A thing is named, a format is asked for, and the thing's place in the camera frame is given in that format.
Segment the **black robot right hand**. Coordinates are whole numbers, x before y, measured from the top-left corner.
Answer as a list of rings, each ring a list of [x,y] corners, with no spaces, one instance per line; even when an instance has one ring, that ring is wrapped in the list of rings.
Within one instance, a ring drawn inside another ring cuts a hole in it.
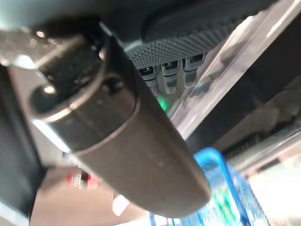
[[[208,52],[271,0],[3,0],[0,61],[45,83],[33,124],[134,204],[168,218],[210,199],[202,170],[143,80]]]

